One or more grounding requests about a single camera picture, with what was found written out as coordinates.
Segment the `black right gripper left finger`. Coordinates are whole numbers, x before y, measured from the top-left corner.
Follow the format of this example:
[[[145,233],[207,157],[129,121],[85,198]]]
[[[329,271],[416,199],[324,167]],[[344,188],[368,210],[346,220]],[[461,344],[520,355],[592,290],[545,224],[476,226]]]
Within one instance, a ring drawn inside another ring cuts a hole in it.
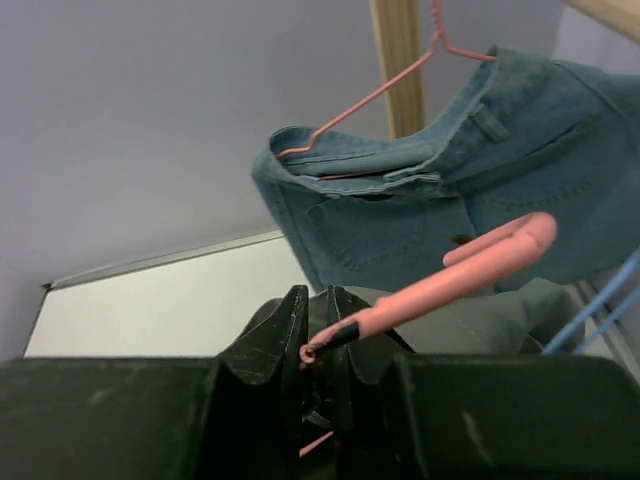
[[[1,366],[5,479],[294,479],[308,290],[212,358]]]

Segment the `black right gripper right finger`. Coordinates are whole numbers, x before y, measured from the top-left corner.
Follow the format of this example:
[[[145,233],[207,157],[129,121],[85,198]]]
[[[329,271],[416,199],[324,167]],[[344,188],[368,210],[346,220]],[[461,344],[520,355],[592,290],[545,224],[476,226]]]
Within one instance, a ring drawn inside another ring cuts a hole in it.
[[[615,361],[419,354],[380,336],[326,357],[338,478],[638,477],[639,386]]]

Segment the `grey pleated skirt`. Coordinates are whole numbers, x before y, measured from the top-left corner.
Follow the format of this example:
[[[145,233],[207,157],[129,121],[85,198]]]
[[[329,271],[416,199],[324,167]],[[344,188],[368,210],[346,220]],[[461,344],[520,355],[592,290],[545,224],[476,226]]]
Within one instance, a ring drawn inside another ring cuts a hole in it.
[[[419,354],[534,354],[578,312],[566,287],[535,278],[515,291],[458,300],[379,338]]]

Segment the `pink wire hanger front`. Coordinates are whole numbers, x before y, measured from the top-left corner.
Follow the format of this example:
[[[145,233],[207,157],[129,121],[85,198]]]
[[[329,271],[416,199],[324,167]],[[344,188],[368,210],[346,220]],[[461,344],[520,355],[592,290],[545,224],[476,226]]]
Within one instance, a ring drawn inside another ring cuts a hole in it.
[[[533,212],[450,251],[444,269],[321,330],[300,347],[303,369],[343,345],[374,337],[500,282],[538,262],[553,244],[557,222]]]

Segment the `pink wire hanger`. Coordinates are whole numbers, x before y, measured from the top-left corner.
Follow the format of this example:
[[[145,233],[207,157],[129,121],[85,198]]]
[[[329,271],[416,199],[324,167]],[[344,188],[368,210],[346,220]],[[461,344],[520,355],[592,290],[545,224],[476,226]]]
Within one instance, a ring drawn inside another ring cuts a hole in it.
[[[282,160],[291,155],[298,155],[303,153],[309,153],[315,147],[317,141],[320,139],[322,135],[332,130],[339,123],[346,120],[351,115],[355,114],[368,104],[370,104],[373,100],[377,99],[381,95],[385,94],[388,90],[394,87],[396,84],[407,78],[409,75],[413,74],[416,70],[421,68],[424,64],[428,63],[437,53],[439,49],[446,51],[454,56],[468,58],[472,60],[477,60],[485,63],[495,63],[497,58],[495,56],[482,54],[479,52],[474,52],[470,50],[465,50],[462,48],[455,47],[449,41],[448,33],[446,31],[446,27],[442,18],[442,5],[441,1],[433,0],[431,2],[431,16],[434,24],[434,32],[431,36],[429,49],[420,56],[417,60],[407,66],[405,69],[400,71],[398,74],[393,76],[391,79],[387,80],[376,90],[369,93],[367,96],[362,98],[360,101],[340,113],[338,116],[315,130],[310,136],[306,146],[299,146],[284,149],[276,155],[278,160]]]
[[[450,251],[444,269],[321,330],[300,347],[303,369],[343,345],[374,337],[500,282],[538,262],[553,244],[557,222],[533,212]]]

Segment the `blue wire hanger front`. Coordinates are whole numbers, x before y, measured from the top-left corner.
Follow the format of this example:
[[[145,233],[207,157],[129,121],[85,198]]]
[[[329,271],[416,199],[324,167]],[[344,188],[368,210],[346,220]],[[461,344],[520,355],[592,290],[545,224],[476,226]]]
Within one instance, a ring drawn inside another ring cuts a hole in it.
[[[639,287],[635,287],[622,301],[621,303],[609,313],[609,315],[602,320],[596,329],[584,339],[584,341],[574,349],[574,355],[586,354],[587,350],[596,341],[605,336],[608,330],[616,325],[618,321],[624,316],[626,311],[631,308],[639,300]]]

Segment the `blue wire hanger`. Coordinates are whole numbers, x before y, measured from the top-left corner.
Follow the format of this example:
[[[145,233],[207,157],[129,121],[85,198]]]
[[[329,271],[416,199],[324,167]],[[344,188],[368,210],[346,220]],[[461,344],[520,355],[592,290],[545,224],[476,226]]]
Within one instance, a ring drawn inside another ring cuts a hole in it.
[[[557,353],[566,341],[583,327],[586,321],[592,318],[605,304],[624,286],[629,278],[639,270],[639,249],[636,249],[626,262],[620,267],[609,282],[601,289],[593,299],[568,322],[543,348],[542,355]]]
[[[624,316],[626,311],[631,308],[639,300],[639,287],[635,287],[622,301],[621,303],[609,313],[609,315],[602,320],[596,329],[584,339],[584,341],[574,349],[574,355],[586,354],[587,350],[596,341],[605,336],[608,330],[616,325],[618,321]]]

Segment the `blue denim skirt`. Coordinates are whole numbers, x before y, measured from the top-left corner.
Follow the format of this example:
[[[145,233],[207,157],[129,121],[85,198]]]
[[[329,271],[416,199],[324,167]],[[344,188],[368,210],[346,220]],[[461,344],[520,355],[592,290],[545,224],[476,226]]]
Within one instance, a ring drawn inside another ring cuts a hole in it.
[[[446,253],[531,212],[557,221],[543,258],[502,282],[570,284],[639,244],[639,79],[495,46],[428,127],[394,141],[275,132],[255,185],[311,285],[396,291]]]

